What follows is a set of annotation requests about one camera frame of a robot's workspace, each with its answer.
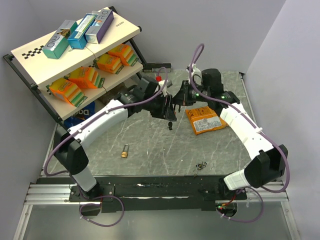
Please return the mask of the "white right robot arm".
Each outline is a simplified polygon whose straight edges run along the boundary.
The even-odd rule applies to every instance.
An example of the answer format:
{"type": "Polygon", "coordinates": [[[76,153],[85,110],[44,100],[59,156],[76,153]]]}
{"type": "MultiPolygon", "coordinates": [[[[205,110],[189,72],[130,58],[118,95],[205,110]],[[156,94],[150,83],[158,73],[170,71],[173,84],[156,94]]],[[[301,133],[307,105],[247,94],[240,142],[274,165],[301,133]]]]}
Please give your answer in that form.
{"type": "Polygon", "coordinates": [[[241,170],[226,175],[218,187],[223,199],[230,199],[236,190],[265,184],[282,177],[286,170],[288,150],[284,145],[276,145],[267,139],[245,111],[239,98],[226,91],[221,73],[216,68],[203,71],[188,66],[190,74],[182,81],[180,90],[173,97],[173,104],[192,106],[196,102],[206,102],[233,130],[247,150],[250,162],[241,170]]]}

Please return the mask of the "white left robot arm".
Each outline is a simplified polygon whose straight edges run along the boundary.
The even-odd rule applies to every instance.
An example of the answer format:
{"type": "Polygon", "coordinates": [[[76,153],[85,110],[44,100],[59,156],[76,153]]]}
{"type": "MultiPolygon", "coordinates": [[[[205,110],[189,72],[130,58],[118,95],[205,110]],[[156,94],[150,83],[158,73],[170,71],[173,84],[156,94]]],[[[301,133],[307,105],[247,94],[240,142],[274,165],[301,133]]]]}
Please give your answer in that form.
{"type": "Polygon", "coordinates": [[[56,130],[53,156],[77,183],[87,201],[95,200],[101,190],[89,170],[86,148],[108,129],[142,110],[154,118],[175,122],[177,118],[167,84],[167,79],[157,81],[149,76],[142,77],[138,84],[122,89],[105,107],[82,123],[68,130],[56,130]]]}

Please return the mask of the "robot figure keychain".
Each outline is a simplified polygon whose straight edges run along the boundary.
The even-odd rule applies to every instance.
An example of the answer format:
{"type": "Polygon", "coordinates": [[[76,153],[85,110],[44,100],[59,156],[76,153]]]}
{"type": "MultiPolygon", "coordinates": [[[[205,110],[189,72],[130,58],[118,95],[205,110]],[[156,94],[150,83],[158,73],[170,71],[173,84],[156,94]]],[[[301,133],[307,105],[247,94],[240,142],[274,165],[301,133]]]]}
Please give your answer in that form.
{"type": "Polygon", "coordinates": [[[200,170],[202,170],[203,168],[205,168],[206,166],[207,166],[207,162],[206,162],[206,161],[203,161],[203,162],[201,162],[201,163],[197,163],[197,164],[195,165],[195,170],[193,171],[193,174],[194,174],[194,175],[197,175],[198,172],[199,172],[200,170]]]}

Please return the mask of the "orange black padlock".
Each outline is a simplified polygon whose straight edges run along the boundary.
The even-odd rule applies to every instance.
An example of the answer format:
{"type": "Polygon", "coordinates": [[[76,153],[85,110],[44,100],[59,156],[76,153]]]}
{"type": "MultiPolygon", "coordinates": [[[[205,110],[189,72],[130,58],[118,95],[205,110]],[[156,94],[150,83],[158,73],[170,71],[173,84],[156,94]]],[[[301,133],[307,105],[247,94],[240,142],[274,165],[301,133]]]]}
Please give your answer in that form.
{"type": "Polygon", "coordinates": [[[176,113],[180,113],[181,112],[181,104],[178,102],[173,102],[173,111],[174,111],[174,114],[176,113]]]}

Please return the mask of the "black head key pair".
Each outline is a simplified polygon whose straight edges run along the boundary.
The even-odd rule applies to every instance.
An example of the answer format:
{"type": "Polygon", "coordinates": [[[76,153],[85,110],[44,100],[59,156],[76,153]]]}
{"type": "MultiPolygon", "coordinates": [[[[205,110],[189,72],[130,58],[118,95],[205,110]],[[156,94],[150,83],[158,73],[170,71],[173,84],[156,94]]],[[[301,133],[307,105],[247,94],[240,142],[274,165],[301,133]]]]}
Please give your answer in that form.
{"type": "Polygon", "coordinates": [[[171,121],[168,122],[167,128],[172,131],[173,130],[173,123],[171,121]]]}

